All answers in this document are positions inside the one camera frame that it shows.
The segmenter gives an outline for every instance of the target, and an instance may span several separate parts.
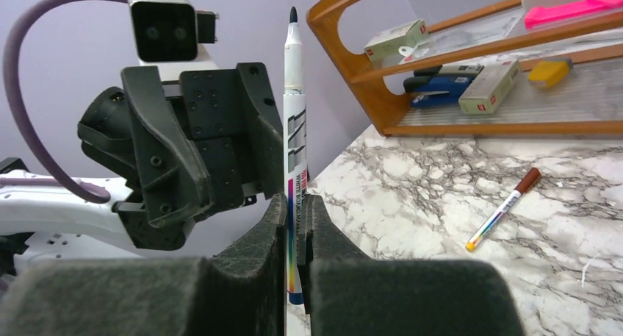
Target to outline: marble table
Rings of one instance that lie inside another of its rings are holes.
[[[530,167],[539,184],[467,252]],[[397,139],[370,127],[310,192],[376,259],[491,263],[527,335],[623,335],[623,140]],[[288,335],[310,335],[300,307],[289,306]]]

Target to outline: brown marker cap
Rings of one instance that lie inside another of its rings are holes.
[[[525,175],[524,179],[515,187],[522,195],[534,186],[541,178],[541,172],[536,168],[531,168]]]

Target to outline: black camera module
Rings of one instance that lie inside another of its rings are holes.
[[[137,1],[132,24],[144,62],[185,62],[197,57],[195,9],[188,4]]]

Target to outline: wooden rack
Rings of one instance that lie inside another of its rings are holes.
[[[623,97],[620,102],[622,108],[621,112],[608,112],[603,118],[597,119],[594,116],[587,116],[584,119],[581,117],[567,119],[564,118],[565,113],[561,112],[558,118],[553,121],[550,119],[546,122],[526,122],[525,116],[516,117],[518,119],[524,119],[522,121],[514,121],[514,117],[511,114],[503,121],[500,121],[500,119],[492,121],[491,118],[472,116],[468,121],[445,121],[440,122],[440,124],[418,124],[416,122],[413,124],[412,122],[404,121],[406,116],[410,112],[413,112],[409,106],[408,95],[395,95],[391,93],[383,80],[385,76],[405,71],[468,60],[490,54],[499,54],[541,45],[543,43],[619,28],[623,26],[623,10],[612,12],[609,15],[575,21],[563,26],[556,26],[536,32],[523,31],[523,33],[489,43],[448,51],[447,53],[438,53],[429,57],[424,56],[421,59],[402,65],[384,65],[378,67],[373,65],[363,53],[354,54],[348,51],[339,39],[338,21],[344,10],[358,1],[361,0],[320,0],[308,11],[307,23],[376,129],[384,136],[623,133]],[[484,19],[490,18],[495,14],[509,12],[512,9],[521,9],[521,0],[501,1],[497,4],[443,21],[439,24],[429,26],[429,32],[431,36],[434,36],[436,33],[457,26],[478,24],[479,21],[484,21]],[[623,44],[576,51],[566,55],[573,59],[574,64],[593,63],[600,60],[620,58],[623,57]],[[521,65],[523,70],[531,70],[538,61],[539,59],[522,60]],[[500,109],[503,109],[506,105],[506,103],[502,104]]]

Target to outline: black marker tip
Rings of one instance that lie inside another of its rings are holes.
[[[290,9],[290,23],[298,22],[298,16],[296,15],[296,8]]]

